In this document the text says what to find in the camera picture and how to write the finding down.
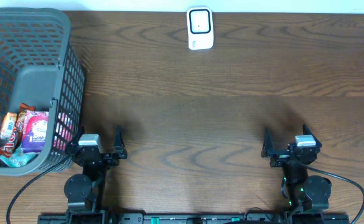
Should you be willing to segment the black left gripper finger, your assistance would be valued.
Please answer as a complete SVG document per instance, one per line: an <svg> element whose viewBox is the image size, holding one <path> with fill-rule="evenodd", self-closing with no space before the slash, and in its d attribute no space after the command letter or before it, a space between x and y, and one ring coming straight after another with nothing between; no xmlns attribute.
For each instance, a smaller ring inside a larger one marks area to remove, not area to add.
<svg viewBox="0 0 364 224"><path fill-rule="evenodd" d="M121 135L121 127L116 127L116 134L114 137L113 149L116 153L124 153L125 152L125 145Z"/></svg>
<svg viewBox="0 0 364 224"><path fill-rule="evenodd" d="M82 135L84 135L85 133L85 128L81 127L77 133L74 135L74 137L72 138L72 145L78 145L78 142L81 138Z"/></svg>

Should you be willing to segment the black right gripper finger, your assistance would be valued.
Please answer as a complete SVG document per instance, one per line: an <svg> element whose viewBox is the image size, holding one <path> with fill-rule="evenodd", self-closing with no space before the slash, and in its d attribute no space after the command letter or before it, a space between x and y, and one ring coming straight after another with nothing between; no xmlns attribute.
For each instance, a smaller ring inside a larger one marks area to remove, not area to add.
<svg viewBox="0 0 364 224"><path fill-rule="evenodd" d="M308 125L307 124L303 124L302 125L302 131L303 131L303 134L304 135L311 135L314 139L314 141L317 143L317 144L320 144L320 141L316 138L316 136L312 133L312 131L309 129Z"/></svg>
<svg viewBox="0 0 364 224"><path fill-rule="evenodd" d="M265 128L263 151L272 151L273 149L274 149L274 146L273 146L273 140L271 137L271 132L270 132L269 128Z"/></svg>

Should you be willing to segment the red purple snack bag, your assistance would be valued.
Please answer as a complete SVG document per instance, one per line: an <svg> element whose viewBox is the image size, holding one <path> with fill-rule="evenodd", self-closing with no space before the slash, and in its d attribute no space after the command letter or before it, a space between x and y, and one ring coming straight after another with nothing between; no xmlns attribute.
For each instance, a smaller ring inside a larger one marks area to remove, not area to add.
<svg viewBox="0 0 364 224"><path fill-rule="evenodd" d="M21 141L24 154L40 154L45 145L48 111L27 111Z"/></svg>

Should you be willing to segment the teal snack packet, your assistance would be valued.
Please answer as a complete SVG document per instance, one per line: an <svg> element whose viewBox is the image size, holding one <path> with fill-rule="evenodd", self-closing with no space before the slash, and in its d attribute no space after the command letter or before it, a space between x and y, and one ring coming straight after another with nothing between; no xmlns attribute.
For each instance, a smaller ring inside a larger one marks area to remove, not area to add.
<svg viewBox="0 0 364 224"><path fill-rule="evenodd" d="M1 155L0 161L8 167L22 167L27 165L36 156L37 154L25 154L22 148L18 147L9 158Z"/></svg>

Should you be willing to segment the orange brown chocolate bar wrapper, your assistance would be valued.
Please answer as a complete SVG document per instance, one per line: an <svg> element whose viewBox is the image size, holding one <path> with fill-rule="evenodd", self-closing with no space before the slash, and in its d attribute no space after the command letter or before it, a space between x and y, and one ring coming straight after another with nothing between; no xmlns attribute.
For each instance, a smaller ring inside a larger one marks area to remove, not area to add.
<svg viewBox="0 0 364 224"><path fill-rule="evenodd" d="M17 121L14 125L14 132L10 139L6 140L6 143L0 146L0 155L4 155L7 158L9 158L17 148L17 145L19 144L22 133L23 133L23 127L24 127L24 121L26 118L26 114L28 111L35 111L35 106L28 106L25 103L21 103L19 105L19 111L17 114Z"/></svg>

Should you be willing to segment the small orange snack pack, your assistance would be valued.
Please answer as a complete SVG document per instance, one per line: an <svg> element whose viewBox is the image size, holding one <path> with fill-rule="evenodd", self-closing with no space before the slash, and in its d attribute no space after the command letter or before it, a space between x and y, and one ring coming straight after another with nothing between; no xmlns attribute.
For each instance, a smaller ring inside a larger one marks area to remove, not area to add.
<svg viewBox="0 0 364 224"><path fill-rule="evenodd" d="M16 113L7 113L2 121L0 130L0 139L8 140L14 132L14 125L17 121Z"/></svg>

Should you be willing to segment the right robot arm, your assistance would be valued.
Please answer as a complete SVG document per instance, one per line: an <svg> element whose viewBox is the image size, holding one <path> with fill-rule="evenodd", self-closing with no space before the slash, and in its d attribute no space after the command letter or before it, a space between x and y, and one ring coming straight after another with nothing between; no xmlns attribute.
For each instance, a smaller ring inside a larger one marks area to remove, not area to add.
<svg viewBox="0 0 364 224"><path fill-rule="evenodd" d="M329 207L332 184L325 177L308 174L307 166L317 159L322 144L307 125L302 131L286 149L276 149L266 128L261 157L270 159L271 167L282 168L281 190L291 206L283 212L284 223L323 223L322 212Z"/></svg>

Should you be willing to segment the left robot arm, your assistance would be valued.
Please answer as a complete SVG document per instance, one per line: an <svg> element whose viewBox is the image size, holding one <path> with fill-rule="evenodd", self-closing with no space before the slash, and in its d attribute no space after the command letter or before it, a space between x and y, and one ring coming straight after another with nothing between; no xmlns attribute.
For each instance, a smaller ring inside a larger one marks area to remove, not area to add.
<svg viewBox="0 0 364 224"><path fill-rule="evenodd" d="M64 185L68 199L65 223L118 223L117 215L102 206L102 199L107 171L128 156L121 128L116 128L111 152L103 152L99 135L86 134L81 128L67 144L65 153L83 168L81 174L71 176Z"/></svg>

